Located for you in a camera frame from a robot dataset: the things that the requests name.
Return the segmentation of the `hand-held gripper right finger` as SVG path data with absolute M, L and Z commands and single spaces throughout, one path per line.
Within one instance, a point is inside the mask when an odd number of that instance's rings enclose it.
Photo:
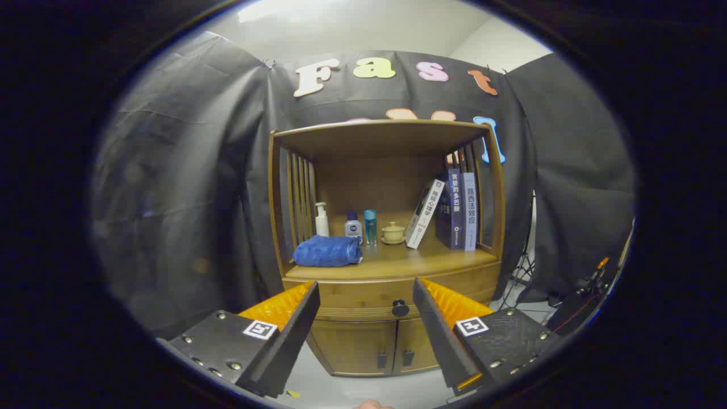
M 428 279 L 415 279 L 413 300 L 456 396 L 509 383 L 561 343 L 556 332 L 519 309 L 494 311 Z

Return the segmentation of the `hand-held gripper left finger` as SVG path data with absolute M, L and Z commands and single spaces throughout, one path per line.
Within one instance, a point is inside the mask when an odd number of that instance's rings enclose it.
M 320 306 L 308 281 L 242 312 L 219 309 L 159 344 L 185 365 L 265 398 L 284 393 Z

